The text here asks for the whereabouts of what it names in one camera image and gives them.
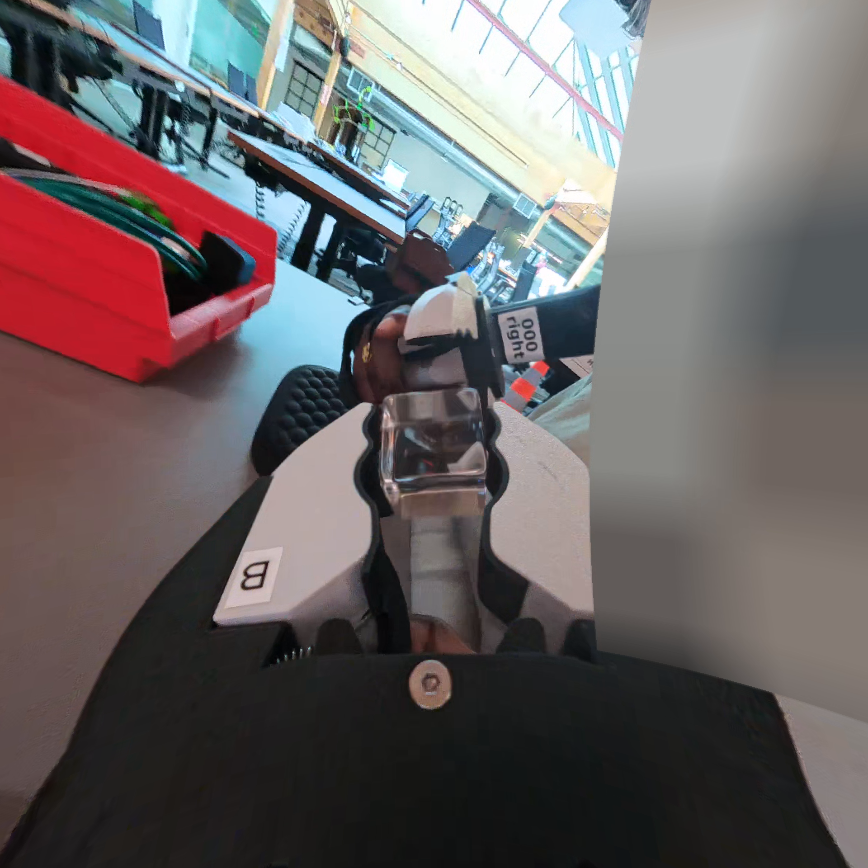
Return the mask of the black bumpy wrist rest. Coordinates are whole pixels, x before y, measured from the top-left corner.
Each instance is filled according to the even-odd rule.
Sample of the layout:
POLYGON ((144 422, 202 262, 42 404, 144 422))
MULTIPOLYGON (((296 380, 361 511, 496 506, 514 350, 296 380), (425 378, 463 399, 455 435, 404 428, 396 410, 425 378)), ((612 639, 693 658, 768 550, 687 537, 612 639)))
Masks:
POLYGON ((255 430, 249 457, 258 476, 269 476, 295 450, 346 412, 340 375, 300 365, 279 382, 255 430))

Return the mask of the orange white striped cone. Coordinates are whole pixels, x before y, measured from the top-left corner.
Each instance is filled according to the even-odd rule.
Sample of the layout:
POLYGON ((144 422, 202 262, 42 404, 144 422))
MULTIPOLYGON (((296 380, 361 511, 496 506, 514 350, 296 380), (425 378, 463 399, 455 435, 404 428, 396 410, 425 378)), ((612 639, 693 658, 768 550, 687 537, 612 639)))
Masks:
POLYGON ((535 395, 541 383, 548 375, 549 365, 544 361, 537 361, 518 376, 505 393, 503 402, 519 413, 524 413, 534 401, 535 395))

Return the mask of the brown chair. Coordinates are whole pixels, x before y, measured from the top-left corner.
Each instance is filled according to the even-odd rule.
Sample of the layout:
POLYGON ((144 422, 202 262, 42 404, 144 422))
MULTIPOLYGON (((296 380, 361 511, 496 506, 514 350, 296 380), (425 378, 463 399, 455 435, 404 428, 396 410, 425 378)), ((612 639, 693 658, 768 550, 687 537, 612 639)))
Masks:
POLYGON ((385 259, 393 286, 405 295, 418 296, 444 285, 454 273, 446 251, 424 234, 407 234, 385 259))

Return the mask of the red bin with clutter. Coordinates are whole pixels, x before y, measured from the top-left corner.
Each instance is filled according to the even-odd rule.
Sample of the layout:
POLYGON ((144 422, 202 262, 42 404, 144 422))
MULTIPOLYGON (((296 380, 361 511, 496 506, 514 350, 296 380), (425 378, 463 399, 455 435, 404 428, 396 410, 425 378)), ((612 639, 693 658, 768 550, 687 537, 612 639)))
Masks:
POLYGON ((151 245, 2 175, 2 332, 141 383, 266 306, 277 262, 273 228, 6 77, 1 93, 2 139, 73 179, 142 193, 185 241, 219 235, 255 263, 246 283, 171 313, 151 245))

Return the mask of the person's right hand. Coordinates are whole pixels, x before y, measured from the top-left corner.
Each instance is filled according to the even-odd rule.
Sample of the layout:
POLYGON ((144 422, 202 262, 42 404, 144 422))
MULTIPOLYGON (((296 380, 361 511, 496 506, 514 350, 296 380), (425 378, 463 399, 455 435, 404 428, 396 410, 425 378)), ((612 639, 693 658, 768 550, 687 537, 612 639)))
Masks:
POLYGON ((360 402, 378 406, 404 390, 401 347, 409 311, 396 307, 362 327, 353 349, 353 388, 360 402))

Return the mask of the wooden desk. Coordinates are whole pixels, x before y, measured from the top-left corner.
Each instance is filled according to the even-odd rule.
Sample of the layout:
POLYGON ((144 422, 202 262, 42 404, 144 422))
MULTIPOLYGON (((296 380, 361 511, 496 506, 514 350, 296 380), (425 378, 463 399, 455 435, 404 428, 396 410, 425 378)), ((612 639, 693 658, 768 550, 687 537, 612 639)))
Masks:
POLYGON ((334 228, 316 266, 316 278, 324 283, 331 277, 341 244, 350 229, 371 230, 395 247, 405 241, 404 218, 319 168, 309 158, 233 129, 226 137, 241 152, 245 174, 255 182, 257 189, 275 194, 291 193, 308 206, 290 260, 298 270, 309 270, 326 217, 334 220, 334 228))

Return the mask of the clear plastic cube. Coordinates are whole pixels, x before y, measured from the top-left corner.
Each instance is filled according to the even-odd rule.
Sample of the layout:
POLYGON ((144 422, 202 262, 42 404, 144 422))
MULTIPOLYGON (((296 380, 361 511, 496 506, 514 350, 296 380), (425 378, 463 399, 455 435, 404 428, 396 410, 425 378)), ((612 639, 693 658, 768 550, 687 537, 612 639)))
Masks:
POLYGON ((387 396, 381 404, 379 450, 381 487, 401 519, 483 513, 487 450, 477 390, 387 396))

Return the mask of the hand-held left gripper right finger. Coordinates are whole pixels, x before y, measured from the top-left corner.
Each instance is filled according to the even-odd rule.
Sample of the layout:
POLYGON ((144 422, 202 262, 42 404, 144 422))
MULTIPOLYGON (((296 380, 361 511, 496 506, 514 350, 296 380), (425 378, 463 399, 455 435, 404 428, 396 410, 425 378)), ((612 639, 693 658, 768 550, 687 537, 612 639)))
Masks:
POLYGON ((491 416, 495 485, 483 513, 480 601, 501 623, 593 620, 589 469, 504 402, 491 416))

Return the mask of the row of wooden desks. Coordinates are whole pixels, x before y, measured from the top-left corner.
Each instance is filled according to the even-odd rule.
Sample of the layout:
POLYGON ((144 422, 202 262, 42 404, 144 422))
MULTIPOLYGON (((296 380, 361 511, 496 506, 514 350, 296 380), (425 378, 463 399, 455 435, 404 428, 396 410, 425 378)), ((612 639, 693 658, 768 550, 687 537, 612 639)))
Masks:
POLYGON ((250 136, 278 131, 244 96, 171 60, 142 34, 157 18, 131 7, 133 30, 75 2, 2 2, 2 77, 180 175, 187 157, 222 175, 211 164, 221 123, 250 136))

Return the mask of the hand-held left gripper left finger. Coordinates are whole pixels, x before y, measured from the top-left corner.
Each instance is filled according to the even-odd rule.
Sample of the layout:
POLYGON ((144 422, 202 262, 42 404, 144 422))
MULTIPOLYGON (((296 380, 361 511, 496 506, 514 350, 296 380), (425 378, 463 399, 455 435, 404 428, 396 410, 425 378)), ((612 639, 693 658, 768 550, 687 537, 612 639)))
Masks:
POLYGON ((303 443, 272 474, 213 613, 218 627, 369 617, 361 572, 374 541, 373 508, 357 481, 370 450, 360 404, 303 443))

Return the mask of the black and blue item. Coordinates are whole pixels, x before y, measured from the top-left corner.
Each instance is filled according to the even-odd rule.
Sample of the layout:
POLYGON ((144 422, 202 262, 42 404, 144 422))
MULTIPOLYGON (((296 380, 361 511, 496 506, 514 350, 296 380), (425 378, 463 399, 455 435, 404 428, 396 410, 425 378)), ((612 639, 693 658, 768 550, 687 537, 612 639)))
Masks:
POLYGON ((225 235, 205 231, 199 252, 205 262, 201 283, 212 295, 242 288, 255 276, 255 257, 225 235))

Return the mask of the person's beige trousers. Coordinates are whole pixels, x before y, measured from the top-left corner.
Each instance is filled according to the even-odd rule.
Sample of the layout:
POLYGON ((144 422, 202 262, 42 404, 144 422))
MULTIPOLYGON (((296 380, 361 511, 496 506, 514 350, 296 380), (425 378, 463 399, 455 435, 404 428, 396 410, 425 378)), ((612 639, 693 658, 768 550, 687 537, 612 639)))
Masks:
POLYGON ((550 396, 528 418, 567 446, 590 467, 590 408, 592 375, 550 396))

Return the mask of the hanging green plant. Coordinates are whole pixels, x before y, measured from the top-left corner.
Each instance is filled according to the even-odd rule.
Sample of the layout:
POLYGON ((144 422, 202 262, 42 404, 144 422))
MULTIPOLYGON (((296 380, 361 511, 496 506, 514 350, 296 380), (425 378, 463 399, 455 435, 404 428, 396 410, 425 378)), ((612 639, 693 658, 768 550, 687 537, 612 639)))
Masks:
POLYGON ((354 103, 344 98, 332 107, 331 144, 351 150, 363 141, 370 130, 373 117, 367 110, 373 94, 373 85, 368 84, 357 94, 354 103))

